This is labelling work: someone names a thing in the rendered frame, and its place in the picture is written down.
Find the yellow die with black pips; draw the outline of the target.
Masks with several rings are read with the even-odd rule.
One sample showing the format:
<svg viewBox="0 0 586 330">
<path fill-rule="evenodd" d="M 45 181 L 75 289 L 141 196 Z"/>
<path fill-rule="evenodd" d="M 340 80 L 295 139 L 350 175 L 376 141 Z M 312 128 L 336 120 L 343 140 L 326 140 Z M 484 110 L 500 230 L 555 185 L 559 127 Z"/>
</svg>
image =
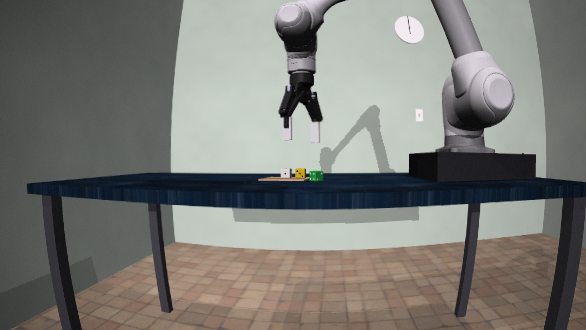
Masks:
<svg viewBox="0 0 586 330">
<path fill-rule="evenodd" d="M 305 168 L 295 169 L 295 178 L 306 178 L 306 169 Z"/>
</svg>

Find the green die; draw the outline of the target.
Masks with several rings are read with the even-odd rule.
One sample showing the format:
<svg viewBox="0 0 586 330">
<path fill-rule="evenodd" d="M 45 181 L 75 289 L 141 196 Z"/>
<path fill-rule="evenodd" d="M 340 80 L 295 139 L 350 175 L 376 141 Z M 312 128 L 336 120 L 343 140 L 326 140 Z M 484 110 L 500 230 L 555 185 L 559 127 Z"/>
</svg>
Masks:
<svg viewBox="0 0 586 330">
<path fill-rule="evenodd" d="M 309 171 L 309 181 L 312 181 L 312 182 L 323 181 L 323 171 Z"/>
</svg>

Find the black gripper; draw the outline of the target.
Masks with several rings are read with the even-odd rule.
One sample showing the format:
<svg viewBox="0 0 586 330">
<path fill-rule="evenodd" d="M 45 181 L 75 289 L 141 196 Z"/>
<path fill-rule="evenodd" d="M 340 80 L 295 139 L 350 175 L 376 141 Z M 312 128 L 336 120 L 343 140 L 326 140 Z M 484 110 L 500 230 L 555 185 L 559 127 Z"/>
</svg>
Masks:
<svg viewBox="0 0 586 330">
<path fill-rule="evenodd" d="M 317 98 L 317 92 L 311 92 L 311 87 L 313 85 L 314 75 L 311 73 L 298 72 L 290 75 L 290 85 L 285 87 L 285 94 L 278 111 L 278 113 L 281 114 L 280 117 L 284 117 L 283 140 L 292 140 L 291 116 L 298 103 L 302 100 L 301 103 L 306 103 L 303 105 L 306 107 L 312 120 L 311 143 L 320 143 L 320 122 L 322 122 L 323 117 Z"/>
</svg>

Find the white die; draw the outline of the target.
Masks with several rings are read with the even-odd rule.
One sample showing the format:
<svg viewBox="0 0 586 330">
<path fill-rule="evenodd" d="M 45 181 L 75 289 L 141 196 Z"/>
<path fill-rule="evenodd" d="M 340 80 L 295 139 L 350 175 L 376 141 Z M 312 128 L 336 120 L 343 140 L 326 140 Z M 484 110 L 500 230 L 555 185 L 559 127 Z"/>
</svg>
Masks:
<svg viewBox="0 0 586 330">
<path fill-rule="evenodd" d="M 281 178 L 292 178 L 292 169 L 281 169 Z"/>
</svg>

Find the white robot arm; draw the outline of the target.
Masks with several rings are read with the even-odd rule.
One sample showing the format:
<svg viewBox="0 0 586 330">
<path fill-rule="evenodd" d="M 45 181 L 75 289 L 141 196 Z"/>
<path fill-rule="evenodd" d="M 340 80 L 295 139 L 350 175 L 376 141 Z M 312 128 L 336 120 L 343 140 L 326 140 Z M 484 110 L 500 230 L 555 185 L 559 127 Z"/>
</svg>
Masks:
<svg viewBox="0 0 586 330">
<path fill-rule="evenodd" d="M 343 1 L 299 0 L 277 10 L 274 24 L 287 52 L 288 74 L 316 73 L 317 31 L 326 11 Z M 442 90 L 444 147 L 435 152 L 495 153 L 485 147 L 481 128 L 508 116 L 515 100 L 513 85 L 483 51 L 463 0 L 431 2 L 455 58 Z"/>
</svg>

